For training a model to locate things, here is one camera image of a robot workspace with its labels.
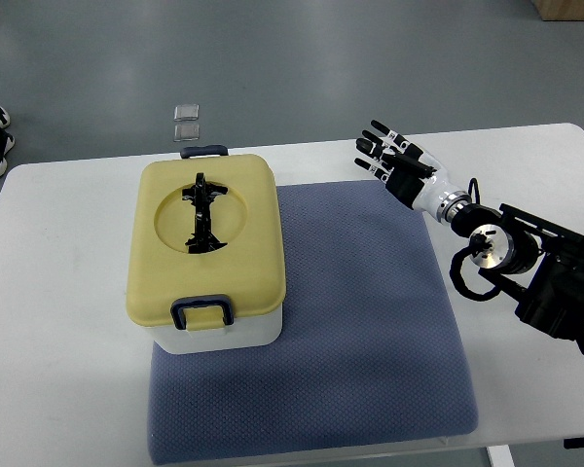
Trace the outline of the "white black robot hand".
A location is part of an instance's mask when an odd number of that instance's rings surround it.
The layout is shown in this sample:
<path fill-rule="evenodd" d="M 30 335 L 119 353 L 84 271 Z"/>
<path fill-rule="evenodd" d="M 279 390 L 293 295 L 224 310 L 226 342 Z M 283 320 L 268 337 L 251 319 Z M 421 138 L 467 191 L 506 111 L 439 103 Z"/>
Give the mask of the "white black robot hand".
<path fill-rule="evenodd" d="M 377 120 L 371 126 L 355 140 L 361 156 L 354 162 L 384 183 L 403 205 L 449 224 L 458 210 L 472 202 L 430 153 Z"/>

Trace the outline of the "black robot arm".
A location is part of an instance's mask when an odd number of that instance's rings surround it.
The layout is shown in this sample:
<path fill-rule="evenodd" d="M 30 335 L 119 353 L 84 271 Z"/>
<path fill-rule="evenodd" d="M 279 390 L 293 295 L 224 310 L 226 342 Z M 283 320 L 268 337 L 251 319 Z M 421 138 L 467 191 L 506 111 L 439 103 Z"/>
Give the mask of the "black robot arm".
<path fill-rule="evenodd" d="M 508 204 L 482 205 L 476 179 L 447 218 L 468 240 L 452 258 L 455 289 L 475 302 L 506 294 L 522 322 L 584 355 L 584 235 Z"/>

